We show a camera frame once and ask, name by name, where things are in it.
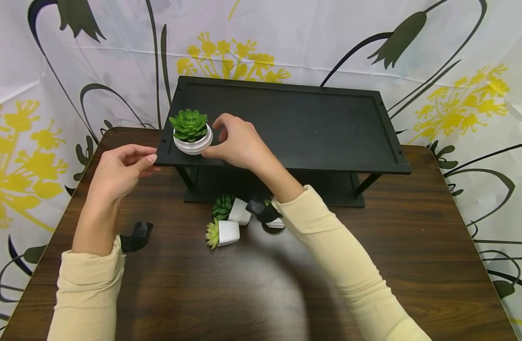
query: artificial succulent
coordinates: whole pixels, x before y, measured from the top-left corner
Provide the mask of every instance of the artificial succulent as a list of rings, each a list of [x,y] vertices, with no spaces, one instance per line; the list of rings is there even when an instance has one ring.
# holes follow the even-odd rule
[[[212,209],[212,216],[217,220],[229,218],[230,209],[233,207],[235,196],[232,194],[222,194],[216,199],[216,204]]]
[[[206,127],[208,117],[198,110],[180,110],[176,117],[168,118],[176,132],[174,137],[185,142],[194,142],[208,133]]]
[[[206,244],[213,250],[219,244],[219,222],[214,218],[214,222],[209,223],[207,227]]]

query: black shelf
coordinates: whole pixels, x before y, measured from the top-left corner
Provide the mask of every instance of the black shelf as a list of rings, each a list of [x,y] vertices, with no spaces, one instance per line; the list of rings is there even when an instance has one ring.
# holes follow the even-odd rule
[[[377,91],[180,76],[169,116],[187,108],[207,114],[210,123],[222,112],[252,122],[282,164],[330,206],[362,207],[361,192],[380,175],[411,173]],[[185,201],[268,191],[251,173],[182,153],[166,123],[156,165],[178,169],[189,188]],[[372,175],[360,185],[356,173]]]

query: hand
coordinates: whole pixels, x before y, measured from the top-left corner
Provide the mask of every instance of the hand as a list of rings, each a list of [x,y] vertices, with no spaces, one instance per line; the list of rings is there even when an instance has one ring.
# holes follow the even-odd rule
[[[231,165],[256,172],[269,162],[278,162],[267,145],[250,122],[230,115],[221,114],[214,124],[214,129],[223,129],[216,146],[210,146],[202,152],[209,159],[223,159]]]
[[[118,203],[138,180],[151,176],[157,160],[156,148],[127,144],[102,154],[89,188],[89,198],[102,204]]]

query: curtain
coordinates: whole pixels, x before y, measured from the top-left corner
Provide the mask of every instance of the curtain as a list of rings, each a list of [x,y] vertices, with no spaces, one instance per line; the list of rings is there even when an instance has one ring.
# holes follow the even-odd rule
[[[380,91],[522,338],[522,0],[0,1],[0,335],[104,133],[164,126],[179,75]]]

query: white square pot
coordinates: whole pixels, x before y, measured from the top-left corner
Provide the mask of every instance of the white square pot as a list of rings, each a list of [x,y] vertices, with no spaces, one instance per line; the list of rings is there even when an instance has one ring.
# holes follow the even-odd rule
[[[214,134],[212,133],[212,129],[208,124],[206,124],[206,128],[208,129],[208,132],[202,139],[194,142],[186,142],[178,140],[176,137],[174,137],[174,144],[176,144],[176,147],[185,154],[199,155],[204,149],[208,148],[212,144],[212,139],[214,139]]]
[[[247,225],[250,222],[252,214],[246,210],[247,202],[236,198],[233,207],[230,209],[229,218],[231,222],[237,222],[239,225]]]
[[[219,244],[218,247],[236,243],[240,239],[240,228],[237,222],[219,220]]]
[[[282,219],[280,218],[276,218],[276,220],[273,220],[270,223],[266,223],[265,225],[271,227],[272,229],[283,229],[285,227]]]

